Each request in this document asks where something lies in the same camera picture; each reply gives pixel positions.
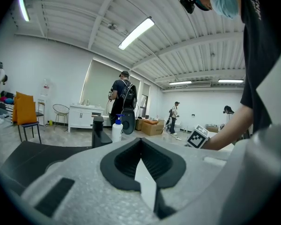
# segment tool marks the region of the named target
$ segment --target wire chair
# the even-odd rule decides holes
[[[65,127],[66,126],[65,118],[67,118],[67,115],[69,114],[70,109],[62,104],[54,104],[53,109],[54,109],[54,112],[56,113],[55,126],[54,126],[53,130],[55,130],[55,128],[58,126],[58,124],[56,124],[56,120],[57,120],[57,122],[59,122],[59,116],[64,117],[64,127]]]

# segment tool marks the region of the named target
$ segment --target floor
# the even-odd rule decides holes
[[[55,129],[53,126],[43,127],[40,126],[40,135],[43,144],[54,145],[54,146],[64,146],[64,147],[81,147],[81,146],[91,146],[92,130],[81,129],[81,128],[71,128],[71,132],[65,131],[67,128],[63,126],[57,126]],[[23,128],[20,128],[22,139],[24,140]],[[109,137],[111,137],[111,128],[104,128],[104,131]],[[39,138],[37,135],[37,129],[34,128],[34,138],[32,137],[31,128],[26,128],[27,139],[30,142],[39,143]],[[185,145],[186,138],[189,134],[185,132],[178,132],[178,136],[182,141],[176,140],[174,137],[170,136],[168,133],[163,132],[161,135],[151,136],[154,138],[160,138],[167,143],[172,143],[175,145],[183,146]],[[130,135],[122,134],[122,140],[128,137],[149,137],[141,131],[134,131]],[[8,128],[0,131],[0,166],[5,162],[10,154],[19,146],[21,143],[18,127],[10,126]]]

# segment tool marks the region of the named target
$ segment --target cardboard box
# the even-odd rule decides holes
[[[163,133],[164,121],[161,120],[158,124],[142,123],[141,131],[149,136],[154,136]]]
[[[212,132],[212,133],[217,133],[219,131],[219,127],[218,126],[208,126],[208,125],[206,125],[206,129],[209,132]]]
[[[143,124],[144,119],[136,119],[135,120],[135,130],[141,131],[141,126]]]

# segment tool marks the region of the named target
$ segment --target ceiling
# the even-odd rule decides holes
[[[226,19],[195,8],[188,14],[179,0],[25,0],[26,22],[15,0],[10,8],[16,34],[53,39],[109,58],[172,89],[172,81],[244,79],[240,17]],[[118,45],[151,16],[155,25],[124,51]],[[108,24],[117,26],[110,30]]]

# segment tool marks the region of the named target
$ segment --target spray bottle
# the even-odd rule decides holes
[[[112,125],[111,139],[113,143],[119,142],[122,140],[122,130],[123,124],[121,124],[121,116],[122,114],[117,114],[118,118],[116,123]]]

